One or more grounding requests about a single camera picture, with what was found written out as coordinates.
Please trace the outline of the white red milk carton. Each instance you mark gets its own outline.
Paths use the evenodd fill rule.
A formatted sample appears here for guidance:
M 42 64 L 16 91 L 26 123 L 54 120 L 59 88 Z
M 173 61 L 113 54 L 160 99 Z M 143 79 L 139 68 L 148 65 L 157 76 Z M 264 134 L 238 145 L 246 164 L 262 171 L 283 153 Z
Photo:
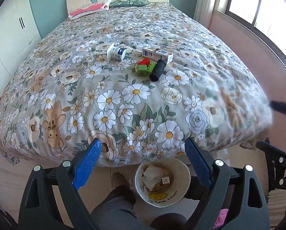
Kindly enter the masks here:
M 155 61 L 163 60 L 165 64 L 169 64 L 173 61 L 174 55 L 160 48 L 144 47 L 142 48 L 142 56 Z

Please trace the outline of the white smiley trash bin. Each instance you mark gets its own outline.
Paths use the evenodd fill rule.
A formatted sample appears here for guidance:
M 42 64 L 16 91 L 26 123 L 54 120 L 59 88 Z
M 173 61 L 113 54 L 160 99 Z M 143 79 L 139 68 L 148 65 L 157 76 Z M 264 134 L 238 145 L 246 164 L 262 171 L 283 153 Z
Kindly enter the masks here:
M 176 158 L 142 163 L 135 174 L 137 194 L 147 204 L 169 207 L 186 194 L 191 181 L 189 168 Z

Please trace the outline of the pink quilted jacket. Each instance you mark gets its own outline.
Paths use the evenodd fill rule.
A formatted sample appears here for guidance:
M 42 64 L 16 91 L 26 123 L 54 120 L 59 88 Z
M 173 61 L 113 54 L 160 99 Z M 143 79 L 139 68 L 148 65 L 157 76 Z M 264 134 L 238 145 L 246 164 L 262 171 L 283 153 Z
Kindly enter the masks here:
M 217 229 L 218 227 L 223 226 L 223 224 L 225 223 L 225 219 L 227 217 L 228 211 L 229 211 L 228 209 L 221 209 L 220 210 L 220 213 L 219 213 L 218 218 L 214 224 L 213 229 Z

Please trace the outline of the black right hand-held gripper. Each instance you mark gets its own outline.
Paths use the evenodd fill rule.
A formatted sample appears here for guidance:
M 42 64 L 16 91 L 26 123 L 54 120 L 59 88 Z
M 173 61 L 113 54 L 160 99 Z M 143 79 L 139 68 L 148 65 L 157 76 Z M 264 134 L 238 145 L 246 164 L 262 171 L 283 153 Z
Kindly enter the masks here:
M 286 115 L 286 102 L 270 101 L 269 105 L 272 110 Z M 256 147 L 265 154 L 269 192 L 275 189 L 286 190 L 286 153 L 272 146 L 268 138 L 257 141 Z

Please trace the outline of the person's dark trousers leg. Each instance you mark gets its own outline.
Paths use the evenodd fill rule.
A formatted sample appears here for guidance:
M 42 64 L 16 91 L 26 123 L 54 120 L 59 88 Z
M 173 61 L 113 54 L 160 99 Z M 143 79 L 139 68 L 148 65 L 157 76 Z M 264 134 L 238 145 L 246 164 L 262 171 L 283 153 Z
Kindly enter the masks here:
M 134 211 L 135 196 L 124 176 L 112 174 L 114 189 L 92 212 L 91 217 L 100 229 L 183 229 L 187 218 L 179 213 L 166 213 L 147 226 L 140 222 Z

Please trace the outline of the floral bed quilt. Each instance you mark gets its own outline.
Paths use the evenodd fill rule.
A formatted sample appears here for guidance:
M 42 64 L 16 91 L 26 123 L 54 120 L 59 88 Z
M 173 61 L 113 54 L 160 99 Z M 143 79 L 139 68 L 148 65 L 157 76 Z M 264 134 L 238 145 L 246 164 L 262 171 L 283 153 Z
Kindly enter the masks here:
M 111 44 L 123 61 L 107 59 Z M 158 81 L 139 77 L 142 48 L 172 53 Z M 193 138 L 212 152 L 254 149 L 272 126 L 266 94 L 216 35 L 169 3 L 66 20 L 21 63 L 0 100 L 0 150 L 59 164 L 103 144 L 99 165 L 177 157 Z

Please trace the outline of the black cylinder roller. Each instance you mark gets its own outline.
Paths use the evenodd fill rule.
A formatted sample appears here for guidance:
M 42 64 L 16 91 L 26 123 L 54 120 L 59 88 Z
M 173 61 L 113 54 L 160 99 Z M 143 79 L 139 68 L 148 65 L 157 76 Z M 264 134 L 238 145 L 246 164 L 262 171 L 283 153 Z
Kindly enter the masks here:
M 158 60 L 153 70 L 151 71 L 151 74 L 149 75 L 150 80 L 158 81 L 165 67 L 166 67 L 166 62 L 162 59 Z

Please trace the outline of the green studded toy brick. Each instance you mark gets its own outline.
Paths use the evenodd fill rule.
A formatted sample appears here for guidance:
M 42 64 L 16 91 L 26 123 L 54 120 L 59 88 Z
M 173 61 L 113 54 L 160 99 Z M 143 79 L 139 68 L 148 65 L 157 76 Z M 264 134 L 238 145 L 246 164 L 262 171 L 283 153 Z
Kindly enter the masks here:
M 154 69 L 154 67 L 156 66 L 156 62 L 151 62 L 148 66 L 147 66 L 147 72 L 151 73 Z

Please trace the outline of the white blue yogurt cup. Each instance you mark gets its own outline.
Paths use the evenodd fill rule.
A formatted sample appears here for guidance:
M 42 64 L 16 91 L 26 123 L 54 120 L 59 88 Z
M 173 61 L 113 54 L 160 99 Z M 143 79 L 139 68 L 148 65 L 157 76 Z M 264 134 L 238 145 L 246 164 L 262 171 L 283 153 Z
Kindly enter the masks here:
M 123 61 L 126 55 L 126 48 L 125 47 L 116 47 L 114 43 L 110 45 L 107 50 L 107 59 L 108 61 L 117 60 Z

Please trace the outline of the red toy brick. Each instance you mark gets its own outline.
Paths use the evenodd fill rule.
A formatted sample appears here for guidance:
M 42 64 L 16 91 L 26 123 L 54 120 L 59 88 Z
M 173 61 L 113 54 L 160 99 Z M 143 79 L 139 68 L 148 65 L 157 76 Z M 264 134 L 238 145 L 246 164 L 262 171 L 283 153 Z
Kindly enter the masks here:
M 150 64 L 150 60 L 148 58 L 143 58 L 138 64 L 148 66 Z

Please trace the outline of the white wardrobe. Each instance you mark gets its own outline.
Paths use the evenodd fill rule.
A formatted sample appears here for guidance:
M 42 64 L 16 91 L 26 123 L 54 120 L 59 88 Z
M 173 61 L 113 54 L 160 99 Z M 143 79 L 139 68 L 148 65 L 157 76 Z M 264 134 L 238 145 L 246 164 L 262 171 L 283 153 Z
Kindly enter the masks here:
M 5 0 L 0 7 L 0 96 L 40 40 L 30 0 Z

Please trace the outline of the pink white pillow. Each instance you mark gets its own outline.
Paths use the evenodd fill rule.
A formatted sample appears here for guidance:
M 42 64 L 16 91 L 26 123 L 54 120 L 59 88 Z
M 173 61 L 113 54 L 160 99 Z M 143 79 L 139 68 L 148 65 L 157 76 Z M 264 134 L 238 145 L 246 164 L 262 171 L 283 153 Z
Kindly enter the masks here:
M 84 17 L 87 15 L 91 15 L 97 12 L 104 12 L 109 10 L 109 6 L 111 4 L 111 0 L 107 0 L 104 2 L 99 3 L 91 3 L 89 5 L 86 5 L 82 8 L 79 8 L 73 12 L 71 12 L 68 16 L 70 20 L 75 20 L 80 17 Z

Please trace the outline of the beige curtain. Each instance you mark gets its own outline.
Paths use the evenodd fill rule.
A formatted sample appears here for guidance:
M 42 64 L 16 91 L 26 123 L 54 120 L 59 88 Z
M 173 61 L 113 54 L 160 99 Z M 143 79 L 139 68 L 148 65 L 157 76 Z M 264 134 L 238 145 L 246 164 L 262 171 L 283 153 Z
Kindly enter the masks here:
M 193 19 L 208 28 L 215 6 L 216 0 L 197 0 Z

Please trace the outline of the green floral pillow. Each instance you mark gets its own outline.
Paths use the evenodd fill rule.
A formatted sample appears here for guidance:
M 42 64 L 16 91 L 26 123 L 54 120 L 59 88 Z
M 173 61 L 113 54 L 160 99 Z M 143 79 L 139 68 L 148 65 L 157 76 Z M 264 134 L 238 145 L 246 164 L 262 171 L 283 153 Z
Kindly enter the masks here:
M 115 0 L 113 1 L 110 6 L 111 7 L 141 7 L 146 6 L 149 3 L 148 0 Z

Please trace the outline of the window with dark frame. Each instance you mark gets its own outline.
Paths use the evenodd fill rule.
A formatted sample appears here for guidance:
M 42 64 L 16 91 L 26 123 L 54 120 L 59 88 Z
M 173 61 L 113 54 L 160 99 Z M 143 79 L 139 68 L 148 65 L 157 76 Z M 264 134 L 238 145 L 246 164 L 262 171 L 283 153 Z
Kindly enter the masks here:
M 286 66 L 286 0 L 219 0 L 217 9 L 257 35 Z

